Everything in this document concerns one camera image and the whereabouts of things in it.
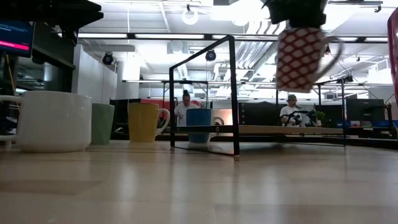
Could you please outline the red white lattice mug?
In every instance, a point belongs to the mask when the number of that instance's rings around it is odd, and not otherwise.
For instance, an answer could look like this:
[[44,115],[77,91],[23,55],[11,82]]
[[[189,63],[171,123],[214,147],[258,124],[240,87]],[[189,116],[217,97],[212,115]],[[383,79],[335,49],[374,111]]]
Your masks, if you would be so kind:
[[[326,46],[338,44],[337,53],[320,70]],[[336,36],[325,36],[317,28],[293,28],[279,34],[277,45],[276,87],[278,90],[308,93],[312,86],[339,61],[344,42]]]

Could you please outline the person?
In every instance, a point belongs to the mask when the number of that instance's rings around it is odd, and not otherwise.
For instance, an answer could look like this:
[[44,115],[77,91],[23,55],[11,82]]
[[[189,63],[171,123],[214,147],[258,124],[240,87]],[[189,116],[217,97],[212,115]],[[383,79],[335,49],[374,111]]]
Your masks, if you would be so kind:
[[183,91],[182,104],[179,104],[174,113],[177,118],[177,126],[186,126],[186,113],[188,109],[198,108],[197,105],[191,103],[190,94],[187,90]]
[[289,95],[287,98],[287,106],[280,110],[280,121],[283,126],[298,127],[302,122],[301,114],[298,113],[297,97]]

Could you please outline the blue screen monitor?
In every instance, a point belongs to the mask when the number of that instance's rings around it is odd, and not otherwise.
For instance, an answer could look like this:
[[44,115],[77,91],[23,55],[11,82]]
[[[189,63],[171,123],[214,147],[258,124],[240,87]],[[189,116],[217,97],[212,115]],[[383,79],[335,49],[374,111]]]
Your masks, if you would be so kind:
[[35,22],[0,20],[0,54],[30,58]]

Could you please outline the white mug with black lettering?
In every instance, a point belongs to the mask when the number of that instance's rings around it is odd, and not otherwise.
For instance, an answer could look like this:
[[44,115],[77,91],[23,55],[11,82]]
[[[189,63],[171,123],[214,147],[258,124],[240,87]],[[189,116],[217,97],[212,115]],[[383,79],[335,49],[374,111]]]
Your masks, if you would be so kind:
[[89,96],[35,90],[0,101],[20,104],[15,135],[0,135],[0,141],[14,141],[23,152],[83,151],[91,143]]

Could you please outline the blue mug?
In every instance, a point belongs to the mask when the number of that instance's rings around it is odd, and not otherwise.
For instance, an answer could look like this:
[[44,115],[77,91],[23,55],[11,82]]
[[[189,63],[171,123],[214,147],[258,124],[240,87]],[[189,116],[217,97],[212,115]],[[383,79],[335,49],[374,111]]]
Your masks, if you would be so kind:
[[[186,113],[187,126],[212,126],[215,121],[219,121],[220,125],[224,125],[224,119],[220,116],[214,116],[213,110],[208,108],[188,109]],[[207,143],[216,134],[210,133],[189,133],[188,138],[192,143]]]

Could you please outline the black background monitor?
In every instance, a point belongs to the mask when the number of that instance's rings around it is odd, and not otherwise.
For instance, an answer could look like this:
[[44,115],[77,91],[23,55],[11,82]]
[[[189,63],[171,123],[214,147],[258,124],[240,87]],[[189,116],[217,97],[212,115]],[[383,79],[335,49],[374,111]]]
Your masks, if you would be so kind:
[[384,101],[378,99],[347,99],[346,117],[349,121],[385,120]]

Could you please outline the green mug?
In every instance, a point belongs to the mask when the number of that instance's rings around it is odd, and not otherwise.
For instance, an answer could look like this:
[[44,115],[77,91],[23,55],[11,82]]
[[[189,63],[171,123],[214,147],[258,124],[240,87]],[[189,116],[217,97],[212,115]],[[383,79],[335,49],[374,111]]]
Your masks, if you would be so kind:
[[91,118],[91,144],[109,144],[113,126],[114,106],[102,103],[93,103]]

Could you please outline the blue storage bin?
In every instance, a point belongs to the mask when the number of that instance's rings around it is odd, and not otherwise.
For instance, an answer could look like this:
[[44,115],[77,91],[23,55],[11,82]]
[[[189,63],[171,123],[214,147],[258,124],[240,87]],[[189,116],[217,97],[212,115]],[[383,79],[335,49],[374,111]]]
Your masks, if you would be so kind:
[[[393,120],[393,127],[398,128],[398,120]],[[354,126],[359,126],[359,127],[377,127],[377,128],[388,128],[389,127],[389,122],[387,120],[384,121],[371,121],[371,122],[362,122],[360,123],[359,121],[346,121],[346,126],[347,127],[354,127]],[[339,122],[337,124],[339,128],[343,126],[342,122]]]

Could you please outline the black table frame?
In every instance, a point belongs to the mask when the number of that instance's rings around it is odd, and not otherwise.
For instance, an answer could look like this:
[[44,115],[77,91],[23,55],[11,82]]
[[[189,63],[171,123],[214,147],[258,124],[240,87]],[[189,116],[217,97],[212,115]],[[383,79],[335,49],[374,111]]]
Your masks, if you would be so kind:
[[[129,140],[128,134],[111,134],[111,140]],[[155,137],[156,141],[170,141],[170,134],[161,134]],[[215,136],[211,142],[233,142],[233,136]],[[347,146],[374,147],[380,149],[398,150],[398,140],[394,139],[366,139],[366,138],[346,138],[343,137],[323,137],[323,136],[248,136],[240,135],[239,142],[280,142],[280,143],[303,143],[303,144],[336,144]],[[175,141],[188,141],[187,134],[176,134]]]

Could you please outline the yellow mug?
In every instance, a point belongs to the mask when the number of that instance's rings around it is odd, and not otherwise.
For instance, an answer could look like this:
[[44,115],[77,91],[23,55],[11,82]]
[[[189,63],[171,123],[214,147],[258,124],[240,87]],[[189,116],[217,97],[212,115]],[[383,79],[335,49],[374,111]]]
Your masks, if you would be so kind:
[[[166,114],[161,128],[157,127],[159,115]],[[155,142],[155,138],[168,126],[170,111],[157,104],[130,103],[128,106],[129,140],[134,143]]]

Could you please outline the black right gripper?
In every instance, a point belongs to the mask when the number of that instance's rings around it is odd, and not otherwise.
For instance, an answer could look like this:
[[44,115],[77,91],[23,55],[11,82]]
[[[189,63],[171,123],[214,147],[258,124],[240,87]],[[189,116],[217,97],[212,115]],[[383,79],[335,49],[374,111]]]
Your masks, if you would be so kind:
[[289,20],[291,28],[319,29],[326,22],[327,0],[264,0],[273,24]]

